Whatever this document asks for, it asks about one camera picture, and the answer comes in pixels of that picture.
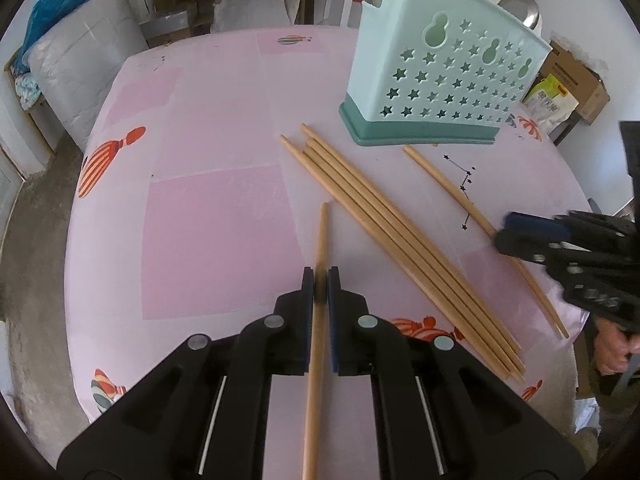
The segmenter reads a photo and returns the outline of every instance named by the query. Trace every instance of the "floor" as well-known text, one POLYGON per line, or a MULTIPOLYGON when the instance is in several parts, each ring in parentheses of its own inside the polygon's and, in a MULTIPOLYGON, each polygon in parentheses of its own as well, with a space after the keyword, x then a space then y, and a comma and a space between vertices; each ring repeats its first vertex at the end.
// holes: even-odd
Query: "floor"
POLYGON ((63 276, 82 153, 71 137, 41 176, 24 184, 0 260, 0 318, 8 326, 15 397, 32 442, 52 464, 88 425, 72 384, 63 276))

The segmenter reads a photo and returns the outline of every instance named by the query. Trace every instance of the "gripped chopstick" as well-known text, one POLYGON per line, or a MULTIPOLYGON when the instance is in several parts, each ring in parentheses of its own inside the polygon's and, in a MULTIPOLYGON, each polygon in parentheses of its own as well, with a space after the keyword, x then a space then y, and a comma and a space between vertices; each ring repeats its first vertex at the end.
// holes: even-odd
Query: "gripped chopstick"
MULTIPOLYGON (((489 222, 484 217, 484 215, 471 202, 471 200, 469 200, 463 193, 460 193, 459 190, 456 189, 456 187, 446 176, 444 176, 433 164, 431 164, 426 158, 424 158, 413 146, 405 146, 404 152, 409 155, 421 168, 429 173, 435 180, 437 180, 438 183, 444 189, 446 189, 449 194, 454 199, 456 199, 458 203, 471 215, 471 217, 489 237, 493 238, 495 236, 496 230, 491 225, 491 222, 489 222)), ((510 260, 538 298, 540 306, 542 307, 542 313, 545 314, 545 317, 547 318, 551 326, 557 328, 565 338, 568 338, 569 333, 564 326, 564 323, 560 319, 560 316, 558 316, 558 313, 556 312, 552 303, 549 301, 549 298, 540 288, 540 285, 538 284, 536 279, 529 272, 529 269, 527 269, 527 267, 525 267, 524 264, 516 258, 510 258, 510 260)))
MULTIPOLYGON (((494 354, 503 365, 517 376, 525 371, 516 352, 511 349, 505 338, 495 325, 491 323, 482 310, 471 300, 470 296, 446 273, 446 270, 422 248, 400 222, 386 209, 376 208, 376 198, 353 175, 348 173, 331 155, 315 140, 311 139, 304 153, 311 158, 332 180, 352 197, 367 215, 394 241, 396 246, 420 269, 428 280, 448 300, 451 308, 471 325, 476 327, 479 335, 492 348, 494 354)), ((431 298, 436 304, 442 298, 431 298)))
POLYGON ((367 181, 367 179, 355 168, 348 160, 346 160, 339 152, 334 150, 327 142, 325 142, 318 134, 316 134, 306 124, 300 126, 302 131, 311 137, 315 142, 320 144, 330 155, 332 155, 337 162, 339 162, 349 173, 351 173, 354 179, 367 187, 368 191, 375 196, 375 198, 386 208, 396 219, 417 239, 425 250, 427 250, 443 267, 445 267, 449 274, 456 280, 458 284, 471 296, 471 298, 478 304, 484 313, 491 319, 495 326, 498 327, 500 332, 504 335, 504 338, 509 343, 509 346, 514 352, 520 352, 520 346, 517 341, 511 335, 507 327, 497 318, 495 315, 484 305, 484 302, 475 293, 470 283, 457 269, 457 267, 449 264, 448 258, 434 245, 431 241, 424 236, 422 231, 418 229, 402 212, 389 202, 388 199, 378 190, 376 187, 367 181))
MULTIPOLYGON (((373 222, 369 216, 349 197, 322 169, 308 156, 304 155, 284 136, 281 141, 296 159, 311 173, 311 175, 358 221, 364 230, 385 250, 385 252, 417 283, 418 286, 429 295, 441 296, 439 291, 432 290, 429 283, 422 278, 422 273, 417 266, 394 244, 393 240, 373 222)), ((503 380, 510 377, 510 371, 493 354, 487 343, 480 338, 466 320, 455 310, 448 307, 448 301, 442 302, 443 314, 447 316, 466 336, 488 367, 503 380)))
POLYGON ((329 204, 320 209, 316 268, 314 271, 314 310, 311 322, 311 352, 306 390, 305 440, 302 454, 302 480, 316 480, 320 441, 322 375, 326 341, 326 267, 328 253, 329 204))

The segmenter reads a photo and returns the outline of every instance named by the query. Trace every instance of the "dark green base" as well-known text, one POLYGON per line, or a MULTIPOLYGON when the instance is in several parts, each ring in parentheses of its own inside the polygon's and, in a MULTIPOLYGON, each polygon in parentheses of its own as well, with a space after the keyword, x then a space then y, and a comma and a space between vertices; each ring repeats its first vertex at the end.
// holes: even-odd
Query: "dark green base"
POLYGON ((340 116, 353 140, 361 146, 390 144, 493 144, 500 128, 475 124, 427 121, 366 121, 347 94, 340 116))

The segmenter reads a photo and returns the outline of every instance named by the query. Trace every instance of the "utensil holder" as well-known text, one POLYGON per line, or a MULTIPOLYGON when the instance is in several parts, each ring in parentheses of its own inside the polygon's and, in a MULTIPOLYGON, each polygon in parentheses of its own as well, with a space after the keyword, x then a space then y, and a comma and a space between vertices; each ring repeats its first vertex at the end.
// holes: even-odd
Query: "utensil holder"
POLYGON ((363 2, 340 115, 363 146, 491 144, 550 50, 489 0, 363 2))

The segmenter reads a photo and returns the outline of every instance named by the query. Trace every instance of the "hand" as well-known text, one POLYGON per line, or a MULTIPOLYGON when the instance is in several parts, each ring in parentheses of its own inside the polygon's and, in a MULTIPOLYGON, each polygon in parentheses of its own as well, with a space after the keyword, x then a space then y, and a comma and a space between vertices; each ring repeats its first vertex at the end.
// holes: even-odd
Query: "hand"
POLYGON ((620 327, 607 319, 596 318, 598 335, 593 343, 594 359, 603 375, 621 374, 626 371, 627 354, 640 353, 640 335, 627 339, 620 327))

